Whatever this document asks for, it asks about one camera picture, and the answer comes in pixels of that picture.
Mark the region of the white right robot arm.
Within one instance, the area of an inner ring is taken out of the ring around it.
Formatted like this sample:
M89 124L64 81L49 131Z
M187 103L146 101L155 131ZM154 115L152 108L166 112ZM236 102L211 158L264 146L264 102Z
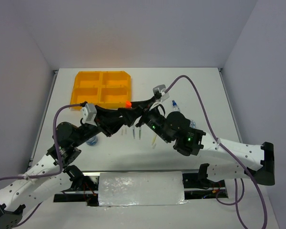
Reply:
M173 148L184 156L209 156L227 160L227 165L201 164L198 183L208 187L223 179L254 178L264 186L275 184L274 145L242 144L214 137L203 130L191 127L191 121L182 113L174 111L163 116L158 105L150 101L127 102L128 108L139 109L142 113L137 127L148 126L166 143L174 143Z

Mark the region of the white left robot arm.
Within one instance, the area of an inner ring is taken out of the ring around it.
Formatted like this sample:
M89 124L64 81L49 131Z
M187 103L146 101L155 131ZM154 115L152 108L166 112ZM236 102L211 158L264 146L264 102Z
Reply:
M79 106L82 108L79 127L68 122L57 124L56 114L54 145L26 173L5 178L12 183L0 189L0 229L24 224L24 215L34 214L42 202L58 192L81 189L87 176L72 164L81 153L78 147L99 133L110 137L122 126L132 126L142 114L139 108L111 110L87 102Z

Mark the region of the orange marker cap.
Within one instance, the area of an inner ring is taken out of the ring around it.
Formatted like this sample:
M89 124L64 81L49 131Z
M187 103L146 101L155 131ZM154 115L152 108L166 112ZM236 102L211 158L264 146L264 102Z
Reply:
M125 107L126 108L131 108L132 107L132 103L130 101L126 101Z

